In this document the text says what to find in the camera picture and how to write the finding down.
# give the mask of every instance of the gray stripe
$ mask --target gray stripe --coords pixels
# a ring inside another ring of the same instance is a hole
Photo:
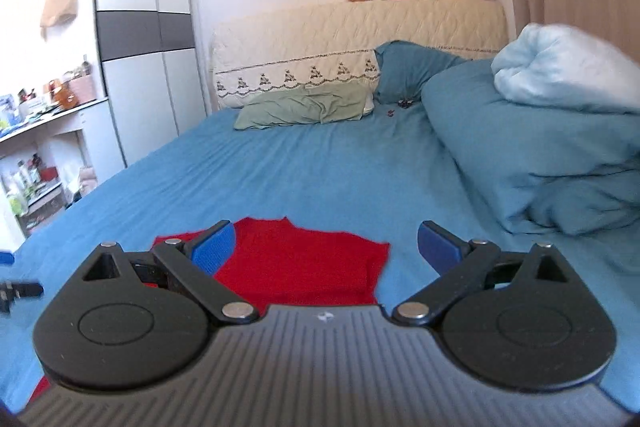
[[[103,61],[195,47],[188,13],[98,11],[96,23]]]
[[[164,52],[195,48],[191,15],[160,12],[160,36]]]
[[[158,12],[99,11],[97,30],[102,60],[155,53],[161,48]]]

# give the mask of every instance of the metal rivet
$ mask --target metal rivet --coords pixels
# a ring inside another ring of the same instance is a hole
[[[429,307],[421,302],[403,302],[398,306],[398,313],[406,319],[423,319],[429,314]]]
[[[222,306],[222,313],[230,319],[245,319],[254,312],[254,307],[248,302],[229,302]]]

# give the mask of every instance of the folded blanket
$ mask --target folded blanket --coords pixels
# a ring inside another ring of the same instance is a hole
[[[496,89],[511,102],[640,113],[640,66],[578,28],[531,23],[492,70]]]
[[[234,129],[359,120],[369,89],[357,82],[321,84],[263,93],[245,105]]]
[[[569,235],[640,217],[640,115],[508,102],[490,60],[422,88],[434,130],[505,229]]]

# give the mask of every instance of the blue pillow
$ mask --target blue pillow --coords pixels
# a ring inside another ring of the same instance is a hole
[[[420,100],[420,90],[434,74],[466,62],[462,57],[407,41],[391,41],[375,49],[380,82],[375,97],[380,103]]]

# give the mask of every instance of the red cloth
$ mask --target red cloth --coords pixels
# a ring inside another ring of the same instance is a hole
[[[261,314],[269,304],[353,306],[375,304],[373,291],[386,263],[388,243],[353,233],[299,229],[280,220],[245,217],[234,224],[236,248],[214,278]],[[190,241],[200,232],[156,237]],[[31,399],[49,386],[42,378]]]

